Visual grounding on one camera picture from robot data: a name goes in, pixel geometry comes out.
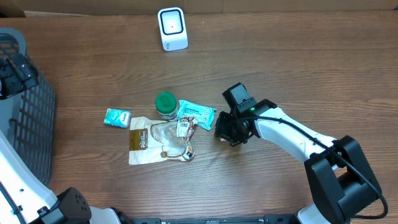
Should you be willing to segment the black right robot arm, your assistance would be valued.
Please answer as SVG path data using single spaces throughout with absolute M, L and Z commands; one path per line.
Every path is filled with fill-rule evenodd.
M 253 136 L 300 161 L 313 202 L 293 214 L 265 215 L 264 223 L 350 223 L 385 218 L 389 207 L 357 140 L 335 139 L 295 121 L 275 103 L 257 102 L 242 83 L 223 92 L 230 111 L 216 121 L 215 137 L 235 147 Z

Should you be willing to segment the beige snack pouch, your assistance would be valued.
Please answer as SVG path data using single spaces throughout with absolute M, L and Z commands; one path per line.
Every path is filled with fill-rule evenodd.
M 173 121 L 131 119 L 129 164 L 142 165 L 166 160 L 188 162 L 195 151 L 190 142 L 198 120 L 185 116 Z

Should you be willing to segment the green lid jar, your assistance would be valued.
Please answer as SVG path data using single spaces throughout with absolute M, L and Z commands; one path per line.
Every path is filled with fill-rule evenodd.
M 159 93 L 155 99 L 155 107 L 162 119 L 171 120 L 177 116 L 177 99 L 170 92 Z

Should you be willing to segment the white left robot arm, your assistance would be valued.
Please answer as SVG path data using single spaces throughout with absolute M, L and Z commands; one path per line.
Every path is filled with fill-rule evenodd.
M 74 187 L 55 194 L 55 93 L 29 57 L 1 57 L 1 223 L 122 223 L 113 208 L 88 204 Z

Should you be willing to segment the teal wet wipes pack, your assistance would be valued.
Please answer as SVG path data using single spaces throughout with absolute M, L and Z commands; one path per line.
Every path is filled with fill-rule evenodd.
M 216 108 L 209 106 L 203 106 L 196 103 L 192 103 L 187 100 L 179 100 L 180 108 L 177 113 L 177 118 L 181 119 L 185 116 L 194 117 L 197 119 L 197 125 L 203 129 L 210 131 L 211 125 L 215 118 Z

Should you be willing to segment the teal tissue pack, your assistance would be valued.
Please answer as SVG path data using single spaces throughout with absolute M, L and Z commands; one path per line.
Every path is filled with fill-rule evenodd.
M 127 128 L 131 121 L 131 112 L 128 110 L 119 110 L 108 108 L 103 123 L 108 126 Z

